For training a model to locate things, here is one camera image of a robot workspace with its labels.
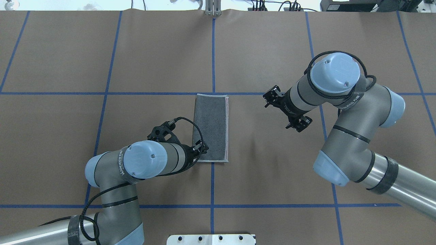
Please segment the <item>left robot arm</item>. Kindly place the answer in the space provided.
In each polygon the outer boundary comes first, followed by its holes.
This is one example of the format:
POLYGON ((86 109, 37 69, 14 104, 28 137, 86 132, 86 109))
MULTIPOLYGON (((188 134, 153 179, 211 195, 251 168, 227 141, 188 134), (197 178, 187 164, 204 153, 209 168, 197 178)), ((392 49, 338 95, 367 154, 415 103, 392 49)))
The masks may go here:
POLYGON ((2 245, 142 245, 143 221, 136 184, 190 169, 209 147, 202 135, 192 146, 173 133, 177 117, 154 127, 145 141, 92 157, 88 183, 100 191, 78 215, 2 236, 2 245))

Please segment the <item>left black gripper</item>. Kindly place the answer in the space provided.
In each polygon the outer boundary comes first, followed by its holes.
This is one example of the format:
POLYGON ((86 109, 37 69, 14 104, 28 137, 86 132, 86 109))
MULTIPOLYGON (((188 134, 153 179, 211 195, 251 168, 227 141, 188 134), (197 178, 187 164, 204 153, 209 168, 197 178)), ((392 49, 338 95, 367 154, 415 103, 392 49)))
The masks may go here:
POLYGON ((199 140, 193 146, 182 144, 179 141, 178 137, 173 133, 173 130, 176 128, 177 121, 178 120, 165 121, 160 126, 153 127, 151 133, 147 136, 147 140, 159 143, 174 143, 178 146, 181 146, 182 149, 184 149, 187 157, 191 160, 206 154, 209 150, 209 147, 208 145, 201 145, 201 140, 199 140))

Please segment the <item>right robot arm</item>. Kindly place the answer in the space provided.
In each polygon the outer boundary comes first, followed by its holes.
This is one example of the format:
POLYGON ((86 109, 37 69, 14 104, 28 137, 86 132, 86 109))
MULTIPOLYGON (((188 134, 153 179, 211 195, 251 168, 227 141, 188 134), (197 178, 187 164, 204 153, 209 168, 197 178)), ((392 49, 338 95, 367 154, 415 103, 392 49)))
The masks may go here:
POLYGON ((316 55, 303 76, 286 92, 275 85, 263 94, 266 107, 281 110, 286 128, 305 130, 312 119, 306 113, 324 103, 339 111, 313 170, 328 182, 354 182, 367 191, 415 209, 435 220, 435 180, 369 149, 378 128, 393 126, 404 114, 402 96, 377 84, 363 62, 345 51, 316 55))

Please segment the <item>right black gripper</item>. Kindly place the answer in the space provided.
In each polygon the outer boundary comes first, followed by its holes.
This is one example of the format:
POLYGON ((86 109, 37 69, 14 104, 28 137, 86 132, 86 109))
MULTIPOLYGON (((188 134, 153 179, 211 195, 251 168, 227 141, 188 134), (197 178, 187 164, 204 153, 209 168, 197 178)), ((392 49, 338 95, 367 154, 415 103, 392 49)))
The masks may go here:
POLYGON ((274 85, 274 87, 263 94, 263 99, 266 100, 265 108, 269 105, 279 108, 287 116, 289 121, 285 128, 293 128, 297 132, 302 132, 313 120, 310 117, 304 116, 308 111, 301 110, 294 105, 291 100, 290 92, 291 89, 282 94, 279 86, 274 85))

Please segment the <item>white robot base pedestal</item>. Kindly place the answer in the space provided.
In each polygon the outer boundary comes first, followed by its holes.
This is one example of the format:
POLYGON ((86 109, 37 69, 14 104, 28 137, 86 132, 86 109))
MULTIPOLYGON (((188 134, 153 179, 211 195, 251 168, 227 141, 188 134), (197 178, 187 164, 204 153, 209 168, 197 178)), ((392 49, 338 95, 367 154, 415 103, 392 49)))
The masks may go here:
POLYGON ((256 245, 254 234, 175 234, 167 245, 256 245))

